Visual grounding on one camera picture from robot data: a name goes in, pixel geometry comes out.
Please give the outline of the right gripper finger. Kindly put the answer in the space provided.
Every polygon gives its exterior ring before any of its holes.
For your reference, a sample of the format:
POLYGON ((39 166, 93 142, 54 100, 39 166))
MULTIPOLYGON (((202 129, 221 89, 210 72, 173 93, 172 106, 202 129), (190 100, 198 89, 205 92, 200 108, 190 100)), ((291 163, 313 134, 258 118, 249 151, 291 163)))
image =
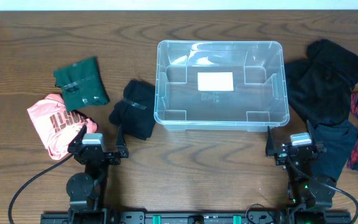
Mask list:
POLYGON ((272 136, 272 131, 269 126, 267 126, 267 142, 265 146, 265 155, 266 156, 273 156, 275 154, 275 145, 272 136))
POLYGON ((314 129, 313 125, 311 124, 311 122, 309 120, 306 121, 306 127, 307 127, 307 130, 308 130, 308 134, 310 136, 310 139, 311 139, 311 145, 315 146, 316 145, 315 129, 314 129))

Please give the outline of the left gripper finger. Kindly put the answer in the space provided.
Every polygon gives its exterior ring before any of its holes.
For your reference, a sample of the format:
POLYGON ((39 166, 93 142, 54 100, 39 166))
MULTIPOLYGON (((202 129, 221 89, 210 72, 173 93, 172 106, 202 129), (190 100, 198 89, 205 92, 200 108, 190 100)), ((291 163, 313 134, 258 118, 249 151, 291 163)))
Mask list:
POLYGON ((119 125, 117 130, 116 147, 126 147, 124 131, 121 124, 119 125))
POLYGON ((82 126, 82 128, 79 130, 78 134, 71 141, 70 146, 77 146, 77 145, 81 144, 82 139, 83 139, 84 135, 86 134, 86 132, 87 132, 87 127, 84 124, 82 126))

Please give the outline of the navy blue garment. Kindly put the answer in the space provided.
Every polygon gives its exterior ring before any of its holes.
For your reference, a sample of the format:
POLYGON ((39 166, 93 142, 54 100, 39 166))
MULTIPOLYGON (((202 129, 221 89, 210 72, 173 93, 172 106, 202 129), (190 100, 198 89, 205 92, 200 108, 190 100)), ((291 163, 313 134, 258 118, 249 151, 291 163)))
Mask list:
POLYGON ((328 176, 335 182, 339 179, 342 169, 357 141, 357 128, 348 120, 333 126, 319 124, 316 131, 323 139, 326 152, 320 154, 317 160, 312 161, 313 175, 328 176))

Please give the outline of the pink printed shirt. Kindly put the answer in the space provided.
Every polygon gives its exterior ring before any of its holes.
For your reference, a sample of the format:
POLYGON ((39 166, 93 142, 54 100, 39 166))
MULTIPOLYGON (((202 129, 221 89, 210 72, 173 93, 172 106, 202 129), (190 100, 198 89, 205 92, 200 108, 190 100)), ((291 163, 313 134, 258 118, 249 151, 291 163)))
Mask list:
POLYGON ((49 94, 27 109, 29 117, 45 149, 53 160, 68 153, 68 145, 85 125, 87 133, 95 133, 98 125, 75 111, 67 111, 59 94, 49 94))

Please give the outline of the small black garment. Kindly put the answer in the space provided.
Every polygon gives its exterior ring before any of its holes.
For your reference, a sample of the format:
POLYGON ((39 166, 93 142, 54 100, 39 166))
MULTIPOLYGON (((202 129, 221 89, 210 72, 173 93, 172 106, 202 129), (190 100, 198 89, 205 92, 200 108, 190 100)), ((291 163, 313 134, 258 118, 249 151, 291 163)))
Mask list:
POLYGON ((125 134, 146 140, 155 125, 155 87, 147 82, 131 80, 125 87, 123 99, 114 105, 110 123, 121 126, 125 134))

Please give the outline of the large black garment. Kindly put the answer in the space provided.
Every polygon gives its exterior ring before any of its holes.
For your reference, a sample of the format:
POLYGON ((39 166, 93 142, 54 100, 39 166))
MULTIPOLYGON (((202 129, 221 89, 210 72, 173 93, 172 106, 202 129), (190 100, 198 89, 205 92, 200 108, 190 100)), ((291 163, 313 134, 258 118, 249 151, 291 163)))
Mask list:
POLYGON ((306 58, 285 64, 288 102, 303 121, 334 126, 347 120, 358 83, 358 55, 327 40, 307 46, 306 58))

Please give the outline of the dark green garment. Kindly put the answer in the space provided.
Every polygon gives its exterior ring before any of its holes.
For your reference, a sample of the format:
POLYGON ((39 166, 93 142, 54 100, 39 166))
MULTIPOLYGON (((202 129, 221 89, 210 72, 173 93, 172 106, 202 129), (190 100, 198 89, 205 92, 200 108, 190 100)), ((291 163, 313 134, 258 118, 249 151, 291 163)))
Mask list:
POLYGON ((55 86, 62 90, 67 111, 109 103, 96 57, 90 57, 53 72, 55 86))

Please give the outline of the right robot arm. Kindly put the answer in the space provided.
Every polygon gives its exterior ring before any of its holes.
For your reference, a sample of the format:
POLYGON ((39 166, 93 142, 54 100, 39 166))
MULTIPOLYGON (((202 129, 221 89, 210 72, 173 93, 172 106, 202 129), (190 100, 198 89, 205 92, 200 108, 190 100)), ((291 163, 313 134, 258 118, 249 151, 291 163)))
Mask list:
POLYGON ((267 128, 265 154, 288 174, 288 198, 293 202, 275 216, 275 223, 326 223, 325 210, 333 205, 334 180, 312 173, 312 162, 324 152, 324 141, 307 121, 307 132, 290 136, 290 142, 275 147, 271 128, 267 128))

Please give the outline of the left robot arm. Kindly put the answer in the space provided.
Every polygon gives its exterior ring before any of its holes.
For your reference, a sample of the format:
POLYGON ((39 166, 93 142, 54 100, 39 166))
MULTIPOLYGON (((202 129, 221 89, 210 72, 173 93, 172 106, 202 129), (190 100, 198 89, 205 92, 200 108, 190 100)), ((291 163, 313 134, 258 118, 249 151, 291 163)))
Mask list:
POLYGON ((118 128, 116 151, 104 150, 100 133, 88 133, 83 126, 68 145, 68 152, 85 171, 70 177, 66 190, 70 197, 69 223, 119 223, 119 215, 112 208, 104 208, 109 166, 117 166, 129 157, 122 127, 118 128))

